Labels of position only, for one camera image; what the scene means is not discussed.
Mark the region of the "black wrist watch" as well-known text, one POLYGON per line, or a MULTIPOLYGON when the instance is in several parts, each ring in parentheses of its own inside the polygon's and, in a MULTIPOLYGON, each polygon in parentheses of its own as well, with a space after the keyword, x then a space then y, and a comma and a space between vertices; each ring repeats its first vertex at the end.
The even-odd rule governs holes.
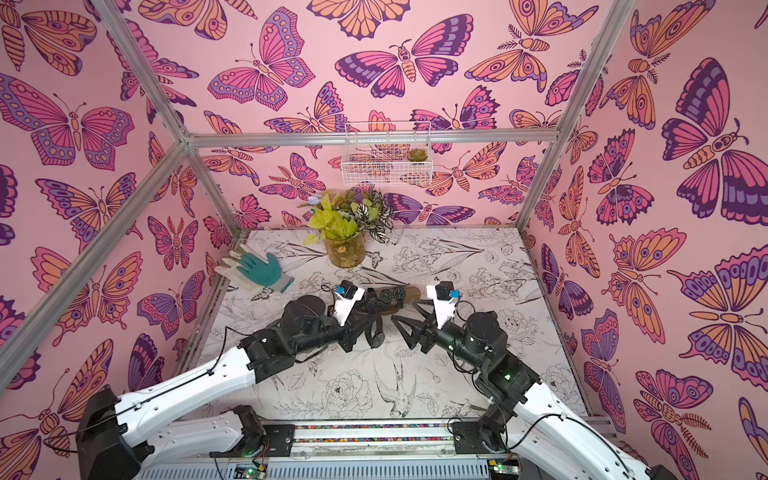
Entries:
POLYGON ((368 328, 365 331, 366 341, 371 349, 379 348, 385 340, 383 318, 380 314, 368 315, 368 328))
POLYGON ((396 287, 391 290, 393 293, 393 299, 396 303, 402 304, 406 298, 406 290, 403 287, 396 287))
POLYGON ((383 289, 379 294, 379 300, 385 306, 388 306, 393 301, 393 293, 391 290, 383 289))
POLYGON ((364 296, 364 311, 368 314, 378 314, 383 308, 377 292, 374 289, 368 289, 364 296))

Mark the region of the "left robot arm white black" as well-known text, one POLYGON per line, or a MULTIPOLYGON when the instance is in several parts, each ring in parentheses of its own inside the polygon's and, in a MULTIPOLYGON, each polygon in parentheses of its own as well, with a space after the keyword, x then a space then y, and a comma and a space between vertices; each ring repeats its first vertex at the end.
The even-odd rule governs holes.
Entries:
POLYGON ((116 395, 104 387, 90 397, 74 435, 83 479, 132 479, 159 454, 151 438, 181 416, 226 394, 248 388, 309 359, 330 344, 351 352, 364 337, 372 348, 383 339, 378 315, 327 313, 324 301, 305 295, 281 317, 244 336, 229 350, 195 369, 156 385, 116 395))

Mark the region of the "wooden watch stand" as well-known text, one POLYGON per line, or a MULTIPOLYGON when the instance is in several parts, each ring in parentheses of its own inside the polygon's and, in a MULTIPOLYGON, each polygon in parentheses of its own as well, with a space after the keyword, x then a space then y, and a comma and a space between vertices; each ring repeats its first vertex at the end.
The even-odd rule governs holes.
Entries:
POLYGON ((368 288, 362 299, 355 303, 353 310, 371 315, 392 315, 420 298, 421 290, 411 285, 378 289, 368 288))

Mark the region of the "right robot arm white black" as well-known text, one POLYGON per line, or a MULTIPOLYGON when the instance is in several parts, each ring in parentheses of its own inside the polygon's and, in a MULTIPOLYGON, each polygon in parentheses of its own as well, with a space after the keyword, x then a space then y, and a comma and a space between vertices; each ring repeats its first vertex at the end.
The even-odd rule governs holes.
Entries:
POLYGON ((395 315, 410 349, 439 347, 454 367, 471 376, 490 402, 478 422, 493 452, 515 454, 555 479, 671 479, 662 465, 630 456, 569 408, 531 367, 507 348, 508 335, 493 311, 471 314, 462 325, 440 325, 395 315))

